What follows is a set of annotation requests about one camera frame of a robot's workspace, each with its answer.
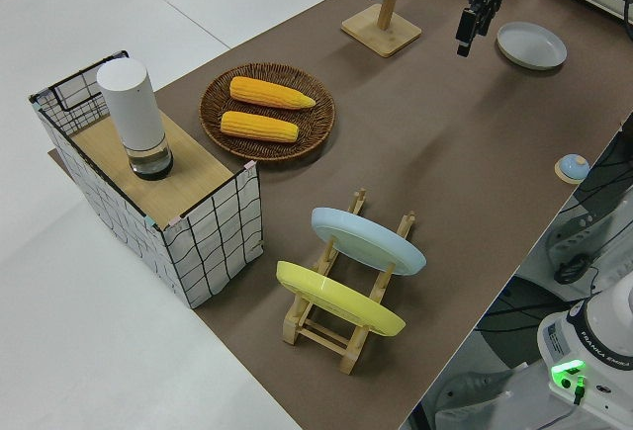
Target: green light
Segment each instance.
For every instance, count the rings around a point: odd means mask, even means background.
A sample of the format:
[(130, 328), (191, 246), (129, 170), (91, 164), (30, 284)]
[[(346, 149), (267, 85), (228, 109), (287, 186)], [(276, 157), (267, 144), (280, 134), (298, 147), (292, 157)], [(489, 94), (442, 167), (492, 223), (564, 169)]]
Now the green light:
[[(585, 367), (585, 361), (581, 361), (580, 359), (574, 359), (567, 363), (557, 364), (556, 366), (552, 366), (552, 379), (556, 383), (557, 386), (562, 387), (561, 381), (566, 375), (575, 374), (578, 370)], [(579, 376), (578, 385), (584, 385), (585, 378)]]

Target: small round object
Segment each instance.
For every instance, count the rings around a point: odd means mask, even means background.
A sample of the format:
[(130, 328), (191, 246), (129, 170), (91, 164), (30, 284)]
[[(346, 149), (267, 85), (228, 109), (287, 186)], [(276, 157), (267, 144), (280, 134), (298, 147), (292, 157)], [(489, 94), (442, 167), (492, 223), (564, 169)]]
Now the small round object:
[(561, 39), (533, 23), (503, 25), (497, 33), (497, 44), (505, 57), (528, 69), (552, 69), (567, 58), (567, 49)]
[(277, 280), (292, 293), (357, 326), (396, 336), (405, 322), (376, 301), (326, 276), (290, 262), (277, 262)]
[(588, 162), (580, 155), (565, 155), (554, 165), (558, 177), (571, 185), (580, 184), (589, 173)]
[(323, 242), (334, 238), (334, 248), (361, 264), (394, 275), (414, 275), (426, 265), (424, 255), (410, 242), (360, 215), (332, 208), (315, 208), (312, 226)]

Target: yellow plate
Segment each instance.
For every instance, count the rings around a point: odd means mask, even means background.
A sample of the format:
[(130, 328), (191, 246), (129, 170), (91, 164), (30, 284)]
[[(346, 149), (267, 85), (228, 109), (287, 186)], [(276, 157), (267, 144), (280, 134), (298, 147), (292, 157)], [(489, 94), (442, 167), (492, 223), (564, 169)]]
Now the yellow plate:
[(316, 306), (383, 336), (396, 336), (405, 322), (384, 306), (328, 277), (290, 262), (277, 262), (281, 285)]

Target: light blue plate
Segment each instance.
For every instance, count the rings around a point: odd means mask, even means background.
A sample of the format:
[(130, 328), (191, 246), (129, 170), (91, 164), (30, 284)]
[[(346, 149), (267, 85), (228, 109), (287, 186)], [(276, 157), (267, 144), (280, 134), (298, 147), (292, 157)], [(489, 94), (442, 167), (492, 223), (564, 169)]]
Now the light blue plate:
[(334, 237), (334, 248), (361, 264), (394, 274), (414, 275), (426, 265), (424, 255), (392, 230), (360, 215), (332, 208), (313, 210), (313, 230), (323, 242)]

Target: white cylindrical speaker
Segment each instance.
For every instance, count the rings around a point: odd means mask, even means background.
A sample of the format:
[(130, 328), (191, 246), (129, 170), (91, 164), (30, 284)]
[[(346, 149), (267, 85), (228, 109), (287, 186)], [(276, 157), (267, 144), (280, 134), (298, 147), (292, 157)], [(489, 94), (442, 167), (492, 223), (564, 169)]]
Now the white cylindrical speaker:
[(97, 84), (133, 171), (145, 180), (164, 178), (173, 157), (145, 66), (128, 57), (110, 60), (97, 71)]

